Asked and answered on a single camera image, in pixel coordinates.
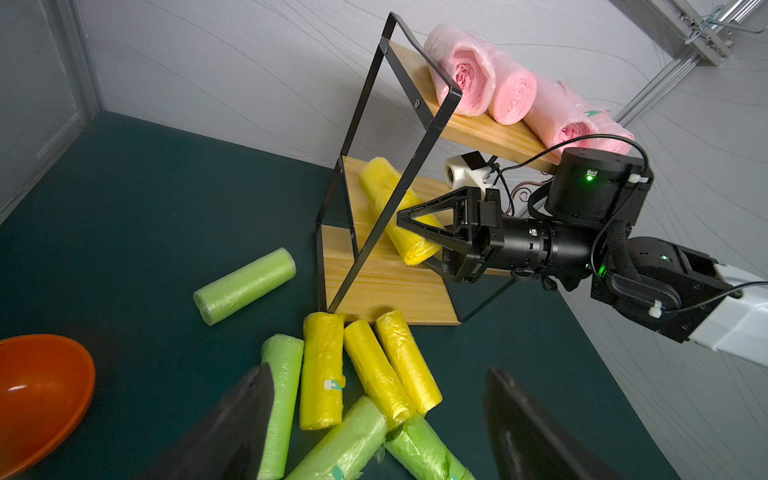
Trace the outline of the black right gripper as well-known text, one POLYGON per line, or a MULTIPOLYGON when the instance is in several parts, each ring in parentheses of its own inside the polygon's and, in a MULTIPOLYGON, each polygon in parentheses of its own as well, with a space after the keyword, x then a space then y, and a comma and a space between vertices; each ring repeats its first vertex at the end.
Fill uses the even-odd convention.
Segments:
POLYGON ((477 282, 501 249, 500 192, 488 189, 483 199, 481 193, 478 187, 462 187, 397 213, 399 227, 438 247, 438 252, 423 265, 445 280, 477 282), (452 214, 447 227, 421 221, 422 217, 446 211, 452 214))

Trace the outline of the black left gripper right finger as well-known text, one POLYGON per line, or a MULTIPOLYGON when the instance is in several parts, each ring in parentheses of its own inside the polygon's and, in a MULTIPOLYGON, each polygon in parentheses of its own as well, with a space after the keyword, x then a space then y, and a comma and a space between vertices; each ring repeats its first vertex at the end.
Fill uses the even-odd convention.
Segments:
POLYGON ((510 374, 492 367, 484 393, 488 436, 501 479, 618 479, 510 374))

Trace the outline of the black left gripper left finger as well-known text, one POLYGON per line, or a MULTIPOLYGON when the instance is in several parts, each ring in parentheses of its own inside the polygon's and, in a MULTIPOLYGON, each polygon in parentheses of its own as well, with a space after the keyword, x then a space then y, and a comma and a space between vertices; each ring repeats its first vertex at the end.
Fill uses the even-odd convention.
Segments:
POLYGON ((139 479, 255 479, 275 398, 267 364, 249 370, 139 479))

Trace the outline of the yellow trash bag roll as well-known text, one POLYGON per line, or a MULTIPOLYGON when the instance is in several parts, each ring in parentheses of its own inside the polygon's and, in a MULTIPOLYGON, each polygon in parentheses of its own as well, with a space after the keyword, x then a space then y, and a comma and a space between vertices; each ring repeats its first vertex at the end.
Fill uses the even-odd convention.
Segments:
POLYGON ((366 395, 385 416, 388 430, 397 429, 413 415, 414 407, 366 320, 345 327, 344 348, 366 395))
MULTIPOLYGON (((363 167, 359 176, 359 184, 369 206, 377 217, 383 213, 400 179, 400 173, 383 157, 376 157, 363 167)), ((421 203, 420 197, 408 189, 385 227, 388 238, 393 243, 400 258, 408 266, 419 265, 438 252, 438 247, 435 244, 427 243, 423 237, 397 225, 397 213, 399 211, 421 203)))
POLYGON ((387 312, 376 321, 385 354, 406 394, 422 417, 443 401, 443 395, 413 336, 404 314, 387 312))
POLYGON ((301 430, 322 430, 342 421, 343 338, 342 314, 316 312, 304 320, 299 404, 301 430))

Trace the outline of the pink trash bag roll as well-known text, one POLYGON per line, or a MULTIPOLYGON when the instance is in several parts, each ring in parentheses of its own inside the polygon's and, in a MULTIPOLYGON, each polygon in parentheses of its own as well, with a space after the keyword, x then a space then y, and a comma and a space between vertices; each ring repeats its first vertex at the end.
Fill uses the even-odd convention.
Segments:
MULTIPOLYGON (((559 80, 558 83, 562 86, 564 93, 571 99, 574 106, 592 121, 599 134, 611 134, 628 140, 634 140, 634 135, 614 121, 606 109, 594 106, 584 100, 565 80, 559 80)), ((621 155, 627 155, 632 150, 632 146, 626 142, 609 138, 588 139, 584 146, 621 155)))
POLYGON ((481 45, 495 71, 495 91, 488 112, 501 125, 517 123, 533 106, 537 93, 536 78, 508 52, 488 42, 481 45))
POLYGON ((454 113, 466 117, 485 114, 496 88, 486 42, 471 32, 441 24, 429 33, 424 50, 462 92, 454 113))
POLYGON ((524 122, 547 148, 598 133, 595 124, 576 106, 566 87, 538 73, 534 73, 534 79, 537 92, 524 122))

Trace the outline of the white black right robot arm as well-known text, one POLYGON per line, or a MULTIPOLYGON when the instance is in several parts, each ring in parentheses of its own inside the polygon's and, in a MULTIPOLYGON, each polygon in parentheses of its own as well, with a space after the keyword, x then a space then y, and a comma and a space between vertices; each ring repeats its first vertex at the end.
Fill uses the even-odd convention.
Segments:
POLYGON ((548 289, 589 281, 594 300, 679 343, 767 362, 767 284, 711 256, 631 230, 654 182, 646 156, 567 148, 525 218, 495 189, 463 187, 401 210, 400 227, 438 244, 429 267, 456 282, 488 270, 548 289))

